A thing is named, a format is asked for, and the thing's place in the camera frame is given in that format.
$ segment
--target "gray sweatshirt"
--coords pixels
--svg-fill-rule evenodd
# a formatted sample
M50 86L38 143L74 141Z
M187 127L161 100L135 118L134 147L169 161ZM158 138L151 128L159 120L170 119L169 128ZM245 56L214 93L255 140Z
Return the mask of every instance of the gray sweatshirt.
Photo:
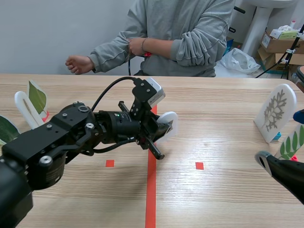
M141 64L150 76L214 77L226 50L235 0L135 0L126 29L89 55L95 72L107 72L128 59L129 38L174 40L171 58L152 55Z

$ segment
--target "white plastic bag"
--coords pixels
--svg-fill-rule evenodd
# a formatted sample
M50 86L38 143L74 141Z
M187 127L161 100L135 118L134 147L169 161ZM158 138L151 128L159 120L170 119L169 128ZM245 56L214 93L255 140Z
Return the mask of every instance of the white plastic bag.
M261 67L251 56L238 48L224 55L219 63L228 69L237 70L247 75L256 72Z

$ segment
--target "hand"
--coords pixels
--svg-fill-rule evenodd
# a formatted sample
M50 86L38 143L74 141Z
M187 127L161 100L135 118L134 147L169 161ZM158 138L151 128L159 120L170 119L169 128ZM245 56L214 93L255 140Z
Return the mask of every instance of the hand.
M129 52L133 53L136 56L143 56L144 51L142 49L142 44L144 42L145 38L134 38L129 39Z
M71 73L76 75L85 74L94 69L94 63L87 56L69 56L66 65Z

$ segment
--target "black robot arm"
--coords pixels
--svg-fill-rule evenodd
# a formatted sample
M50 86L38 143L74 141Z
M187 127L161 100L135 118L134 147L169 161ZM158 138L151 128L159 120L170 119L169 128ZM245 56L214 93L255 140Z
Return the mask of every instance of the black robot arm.
M150 149L156 159L164 158L154 142L170 130L171 124L158 123L159 116L151 112L151 107L165 94L151 78L131 79L135 84L135 100L130 111L122 101L119 102L121 112L97 113L76 102L48 123L22 133L3 146L0 157L1 228L15 227L33 207L32 192L56 184L64 173L65 164L79 154L93 156L136 142L143 149ZM95 149L99 143L115 144Z

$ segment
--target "white pedestal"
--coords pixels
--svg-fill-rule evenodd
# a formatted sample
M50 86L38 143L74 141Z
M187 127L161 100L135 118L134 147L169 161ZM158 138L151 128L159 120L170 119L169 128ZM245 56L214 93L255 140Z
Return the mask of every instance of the white pedestal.
M256 10L255 17L253 18L242 47L242 51L252 57L255 57L257 53L260 41L265 32L273 8L257 7Z

